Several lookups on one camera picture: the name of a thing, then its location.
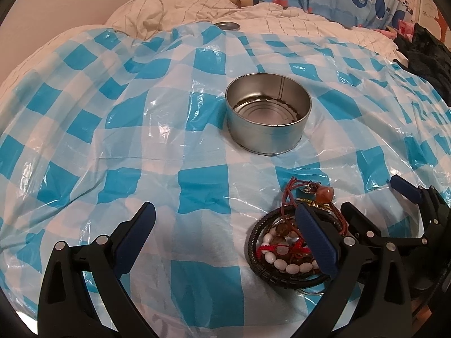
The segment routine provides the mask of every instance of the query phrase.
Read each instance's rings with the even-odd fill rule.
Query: blue gripper pad
[[[420,204],[423,201],[421,190],[399,175],[394,175],[390,179],[390,185],[413,204]]]
[[[132,220],[120,223],[117,227],[117,229],[120,227],[127,228],[128,225],[131,225],[129,232],[123,236],[114,254],[116,262],[113,271],[117,279],[120,279],[123,274],[129,273],[132,269],[141,248],[143,248],[155,225],[155,221],[156,211],[154,205],[145,202]]]
[[[303,204],[296,208],[295,217],[298,228],[307,246],[312,250],[320,270],[333,279],[338,273],[337,250]]]

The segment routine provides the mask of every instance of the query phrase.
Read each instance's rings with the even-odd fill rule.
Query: wall
[[[0,83],[26,57],[75,26],[103,24],[128,0],[17,0],[0,26]]]
[[[432,0],[421,0],[418,24],[451,49],[451,32],[445,18]]]

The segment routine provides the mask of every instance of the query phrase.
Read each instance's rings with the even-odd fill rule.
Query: bed
[[[240,30],[212,25],[221,21]],[[35,318],[53,245],[90,243],[150,201],[154,231],[121,282],[160,337],[290,336],[319,297],[270,288],[244,245],[291,176],[330,184],[337,204],[351,201],[393,237],[422,226],[390,176],[451,202],[451,111],[394,59],[405,57],[377,31],[230,0],[131,0],[104,25],[55,37],[0,87],[1,287]],[[224,91],[252,72],[312,94],[305,136],[287,154],[250,154],[227,132]]]

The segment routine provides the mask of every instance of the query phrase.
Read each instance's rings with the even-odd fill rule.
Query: tin can
[[[215,25],[222,30],[240,30],[240,25],[231,21],[222,21]]]
[[[296,81],[271,73],[235,79],[225,95],[233,140],[256,154],[275,156],[301,140],[312,99]]]

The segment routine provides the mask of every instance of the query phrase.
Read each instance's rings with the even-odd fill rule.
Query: red string
[[[300,255],[302,256],[302,254],[308,253],[311,254],[312,251],[310,250],[310,248],[306,247],[306,246],[302,246],[304,243],[304,241],[298,240],[296,241],[296,243],[294,243],[292,246],[288,246],[285,244],[277,244],[277,245],[260,245],[257,249],[257,258],[260,259],[262,257],[263,251],[267,250],[269,252],[273,252],[274,254],[277,254],[277,247],[278,246],[284,246],[284,247],[288,247],[288,253],[292,253],[295,255]]]

